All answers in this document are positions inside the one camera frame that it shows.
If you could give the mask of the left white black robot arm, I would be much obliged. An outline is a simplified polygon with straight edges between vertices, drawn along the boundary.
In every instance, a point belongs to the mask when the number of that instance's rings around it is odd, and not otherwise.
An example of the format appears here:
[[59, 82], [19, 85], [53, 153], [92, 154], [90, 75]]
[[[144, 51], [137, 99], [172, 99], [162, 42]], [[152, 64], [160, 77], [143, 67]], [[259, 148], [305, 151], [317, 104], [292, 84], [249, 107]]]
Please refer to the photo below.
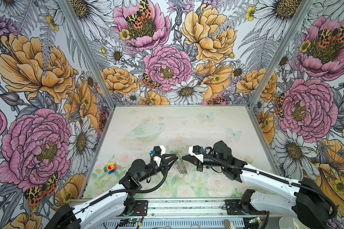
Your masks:
[[[161, 187], [177, 160], [176, 154], [165, 153], [165, 147], [154, 147], [149, 164], [143, 159], [136, 159], [118, 184], [90, 201], [73, 207], [63, 205], [44, 228], [94, 229], [112, 217], [130, 214], [135, 206], [134, 195], [151, 193]], [[162, 180], [153, 188], [143, 190], [141, 182], [158, 173], [163, 175]]]

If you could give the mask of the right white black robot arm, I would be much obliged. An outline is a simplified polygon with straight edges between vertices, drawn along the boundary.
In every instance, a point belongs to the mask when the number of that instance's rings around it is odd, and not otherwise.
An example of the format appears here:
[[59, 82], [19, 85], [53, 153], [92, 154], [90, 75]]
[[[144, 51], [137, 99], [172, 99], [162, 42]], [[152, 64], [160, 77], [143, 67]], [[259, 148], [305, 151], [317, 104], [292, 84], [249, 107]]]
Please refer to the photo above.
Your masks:
[[260, 170], [233, 157], [223, 141], [213, 147], [191, 146], [182, 159], [202, 172], [205, 167], [220, 167], [229, 179], [268, 191], [268, 194], [248, 189], [240, 200], [243, 212], [270, 211], [298, 219], [310, 229], [325, 229], [327, 222], [337, 216], [338, 207], [319, 186], [309, 178], [301, 180], [281, 177]]

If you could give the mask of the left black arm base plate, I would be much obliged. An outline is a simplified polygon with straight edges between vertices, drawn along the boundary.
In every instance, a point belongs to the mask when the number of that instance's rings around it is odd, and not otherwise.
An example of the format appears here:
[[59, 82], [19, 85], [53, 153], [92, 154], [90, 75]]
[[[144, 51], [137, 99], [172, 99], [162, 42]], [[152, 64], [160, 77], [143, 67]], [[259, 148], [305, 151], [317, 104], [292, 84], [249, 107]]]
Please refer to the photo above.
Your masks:
[[123, 216], [146, 216], [148, 211], [147, 200], [128, 199], [124, 202]]

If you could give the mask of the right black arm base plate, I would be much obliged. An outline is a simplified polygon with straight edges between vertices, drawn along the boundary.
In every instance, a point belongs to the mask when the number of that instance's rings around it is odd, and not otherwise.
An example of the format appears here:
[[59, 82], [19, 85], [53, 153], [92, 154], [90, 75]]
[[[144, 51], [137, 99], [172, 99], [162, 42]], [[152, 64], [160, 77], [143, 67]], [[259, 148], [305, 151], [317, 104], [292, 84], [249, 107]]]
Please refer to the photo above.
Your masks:
[[260, 215], [266, 216], [267, 211], [255, 210], [251, 205], [242, 206], [241, 199], [225, 199], [221, 207], [227, 215]]

